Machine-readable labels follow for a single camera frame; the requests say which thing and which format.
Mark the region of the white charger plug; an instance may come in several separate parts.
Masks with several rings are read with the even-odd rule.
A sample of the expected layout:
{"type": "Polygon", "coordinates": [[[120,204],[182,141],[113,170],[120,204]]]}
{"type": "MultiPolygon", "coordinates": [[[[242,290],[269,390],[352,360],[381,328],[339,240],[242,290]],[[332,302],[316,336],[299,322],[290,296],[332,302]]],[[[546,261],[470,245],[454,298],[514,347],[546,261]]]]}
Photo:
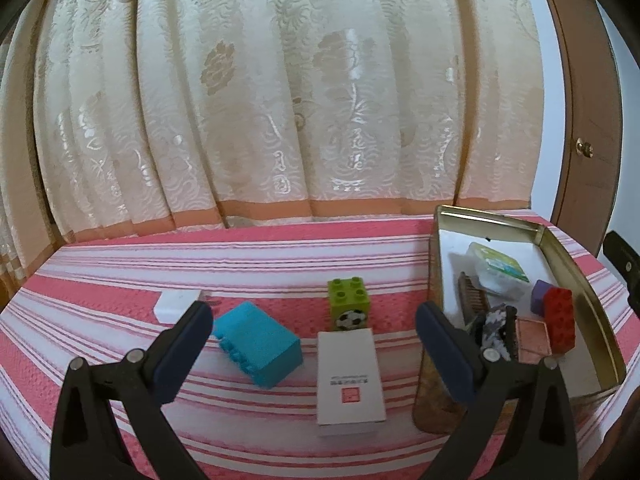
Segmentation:
{"type": "Polygon", "coordinates": [[[153,313],[160,324],[174,325],[194,301],[204,300],[205,294],[199,289],[164,290],[154,304],[153,313]]]}

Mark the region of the red toy brick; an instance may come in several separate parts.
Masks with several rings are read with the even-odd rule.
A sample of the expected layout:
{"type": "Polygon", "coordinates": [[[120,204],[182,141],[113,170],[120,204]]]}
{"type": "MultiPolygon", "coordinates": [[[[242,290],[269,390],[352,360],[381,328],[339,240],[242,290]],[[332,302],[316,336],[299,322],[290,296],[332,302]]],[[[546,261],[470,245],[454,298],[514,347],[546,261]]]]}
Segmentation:
{"type": "Polygon", "coordinates": [[[542,298],[553,354],[565,354],[575,347],[576,330],[573,294],[569,289],[551,287],[542,298]]]}

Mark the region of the teal toy brick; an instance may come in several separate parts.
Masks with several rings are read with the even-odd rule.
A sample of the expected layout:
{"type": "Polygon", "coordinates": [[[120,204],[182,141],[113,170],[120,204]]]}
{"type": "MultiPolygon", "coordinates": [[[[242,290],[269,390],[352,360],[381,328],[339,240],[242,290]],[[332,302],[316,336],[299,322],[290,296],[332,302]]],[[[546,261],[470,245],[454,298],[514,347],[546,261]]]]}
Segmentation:
{"type": "Polygon", "coordinates": [[[260,388],[273,388],[303,364],[300,339],[248,301],[217,318],[213,335],[260,388]]]}

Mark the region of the purple foam block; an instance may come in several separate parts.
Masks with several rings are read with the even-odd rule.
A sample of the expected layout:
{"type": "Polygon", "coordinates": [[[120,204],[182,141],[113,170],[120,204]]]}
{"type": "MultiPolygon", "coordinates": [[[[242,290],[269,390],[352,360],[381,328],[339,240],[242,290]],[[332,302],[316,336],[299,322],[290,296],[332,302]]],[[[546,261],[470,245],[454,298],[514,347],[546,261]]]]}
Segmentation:
{"type": "Polygon", "coordinates": [[[554,288],[554,285],[544,280],[536,281],[530,294],[530,310],[533,314],[541,318],[544,316],[544,296],[546,296],[546,293],[552,288],[554,288]]]}

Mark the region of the rose gold compact case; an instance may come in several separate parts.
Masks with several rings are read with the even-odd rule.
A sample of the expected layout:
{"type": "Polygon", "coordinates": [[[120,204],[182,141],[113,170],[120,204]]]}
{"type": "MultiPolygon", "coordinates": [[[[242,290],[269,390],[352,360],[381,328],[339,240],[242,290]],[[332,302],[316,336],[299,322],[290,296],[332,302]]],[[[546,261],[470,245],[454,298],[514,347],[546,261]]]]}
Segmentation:
{"type": "Polygon", "coordinates": [[[552,356],[545,322],[533,318],[517,318],[515,328],[516,340],[518,341],[518,362],[537,364],[546,356],[552,356]]]}

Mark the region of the green floss pick box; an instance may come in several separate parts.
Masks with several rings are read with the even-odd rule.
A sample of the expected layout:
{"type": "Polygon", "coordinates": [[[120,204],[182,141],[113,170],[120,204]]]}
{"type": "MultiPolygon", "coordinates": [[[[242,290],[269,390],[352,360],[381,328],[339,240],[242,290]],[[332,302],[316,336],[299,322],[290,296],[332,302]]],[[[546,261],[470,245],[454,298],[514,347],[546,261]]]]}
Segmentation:
{"type": "Polygon", "coordinates": [[[485,292],[519,300],[528,291],[529,278],[514,258],[477,242],[469,244],[466,256],[472,263],[478,286],[485,292]]]}

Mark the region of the brown wooden comb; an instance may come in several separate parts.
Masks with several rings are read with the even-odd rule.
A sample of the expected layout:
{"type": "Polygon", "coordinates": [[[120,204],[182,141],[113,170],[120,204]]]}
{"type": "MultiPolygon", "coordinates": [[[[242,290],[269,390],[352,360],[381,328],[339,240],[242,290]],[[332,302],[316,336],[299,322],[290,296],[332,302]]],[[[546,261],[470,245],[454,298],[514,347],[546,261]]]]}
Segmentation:
{"type": "Polygon", "coordinates": [[[487,313],[490,303],[483,289],[476,287],[468,274],[461,272],[458,277],[458,296],[464,324],[470,324],[477,315],[487,313]]]}

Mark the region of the white card box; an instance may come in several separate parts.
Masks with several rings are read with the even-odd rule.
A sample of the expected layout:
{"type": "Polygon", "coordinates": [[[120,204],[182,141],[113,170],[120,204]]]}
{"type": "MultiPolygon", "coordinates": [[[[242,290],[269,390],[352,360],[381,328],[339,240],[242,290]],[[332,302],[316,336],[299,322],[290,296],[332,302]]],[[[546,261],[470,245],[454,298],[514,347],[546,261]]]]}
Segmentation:
{"type": "Polygon", "coordinates": [[[372,330],[318,333],[317,425],[323,437],[370,434],[386,422],[372,330]]]}

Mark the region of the green football toy brick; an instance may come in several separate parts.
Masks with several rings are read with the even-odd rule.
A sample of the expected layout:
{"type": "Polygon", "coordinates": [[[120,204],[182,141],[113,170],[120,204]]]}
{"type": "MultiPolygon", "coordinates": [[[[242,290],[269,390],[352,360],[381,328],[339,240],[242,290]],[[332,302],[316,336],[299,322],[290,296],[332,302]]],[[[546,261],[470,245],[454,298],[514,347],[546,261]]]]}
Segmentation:
{"type": "Polygon", "coordinates": [[[360,276],[328,281],[331,328],[334,332],[367,328],[370,298],[360,276]]]}

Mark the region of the gold metal tin tray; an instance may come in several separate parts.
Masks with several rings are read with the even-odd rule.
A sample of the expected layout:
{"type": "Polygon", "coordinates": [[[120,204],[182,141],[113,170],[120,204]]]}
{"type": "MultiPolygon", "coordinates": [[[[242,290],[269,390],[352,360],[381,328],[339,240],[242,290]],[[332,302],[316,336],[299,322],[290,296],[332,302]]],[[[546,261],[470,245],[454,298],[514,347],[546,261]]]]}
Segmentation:
{"type": "Polygon", "coordinates": [[[523,295],[509,304],[520,318],[532,318],[530,294],[536,281],[572,292],[576,344],[559,358],[574,417],[583,422],[620,388],[627,372],[611,323],[584,271],[561,243],[560,231],[531,218],[495,212],[440,206],[427,228],[430,239],[427,299],[437,304],[454,327],[463,328],[471,313],[460,304],[458,279],[475,275],[466,258],[477,242],[514,258],[529,283],[523,295]]]}

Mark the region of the brass door knob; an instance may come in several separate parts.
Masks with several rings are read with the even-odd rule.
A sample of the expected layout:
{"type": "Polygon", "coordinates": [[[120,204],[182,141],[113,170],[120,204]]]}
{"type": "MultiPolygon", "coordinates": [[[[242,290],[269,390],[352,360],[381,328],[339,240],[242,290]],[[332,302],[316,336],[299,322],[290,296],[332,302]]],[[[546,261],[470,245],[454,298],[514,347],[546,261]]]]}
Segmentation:
{"type": "Polygon", "coordinates": [[[590,142],[582,140],[582,138],[578,138],[575,142],[575,150],[579,156],[585,158],[593,158],[594,151],[593,146],[590,142]]]}

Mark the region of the pink striped tablecloth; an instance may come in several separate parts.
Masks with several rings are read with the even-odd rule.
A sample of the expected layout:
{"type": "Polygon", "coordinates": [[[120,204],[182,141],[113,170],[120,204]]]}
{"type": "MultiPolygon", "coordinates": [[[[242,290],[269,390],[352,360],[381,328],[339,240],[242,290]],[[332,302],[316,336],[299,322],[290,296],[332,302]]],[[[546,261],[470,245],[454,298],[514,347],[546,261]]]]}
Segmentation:
{"type": "MultiPolygon", "coordinates": [[[[577,422],[582,463],[639,385],[639,322],[626,288],[563,231],[561,243],[602,302],[626,378],[577,422]]],[[[1,429],[27,470],[49,474],[54,411],[75,356],[117,361],[162,331],[160,293],[199,289],[216,314],[244,301],[299,336],[304,362],[281,385],[254,386],[216,341],[206,344],[165,414],[214,479],[414,479],[444,446],[440,387],[414,330],[427,300],[434,216],[169,233],[70,245],[56,252],[1,315],[1,429]],[[386,405],[376,434],[324,438],[316,423],[317,335],[329,326],[328,281],[360,276],[371,298],[386,405]]]]}

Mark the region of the brown wooden door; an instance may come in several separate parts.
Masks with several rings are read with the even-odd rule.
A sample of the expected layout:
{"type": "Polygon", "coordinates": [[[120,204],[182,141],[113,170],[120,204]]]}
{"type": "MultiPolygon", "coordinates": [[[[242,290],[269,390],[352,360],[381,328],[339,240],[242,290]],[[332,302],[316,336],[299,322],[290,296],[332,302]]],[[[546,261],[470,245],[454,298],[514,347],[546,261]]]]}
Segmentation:
{"type": "Polygon", "coordinates": [[[596,0],[547,0],[559,41],[565,133],[551,222],[597,255],[611,220],[623,141],[620,78],[596,0]],[[593,146],[579,156],[578,138],[593,146]]]}

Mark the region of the cream floral curtain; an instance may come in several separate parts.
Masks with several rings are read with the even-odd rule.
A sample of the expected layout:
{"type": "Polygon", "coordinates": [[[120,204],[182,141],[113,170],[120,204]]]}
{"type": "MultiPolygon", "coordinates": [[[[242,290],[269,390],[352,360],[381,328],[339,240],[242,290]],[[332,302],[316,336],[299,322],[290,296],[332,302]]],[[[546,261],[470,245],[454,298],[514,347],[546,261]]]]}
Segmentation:
{"type": "Polygon", "coordinates": [[[1,0],[1,281],[66,243],[527,207],[529,0],[1,0]]]}

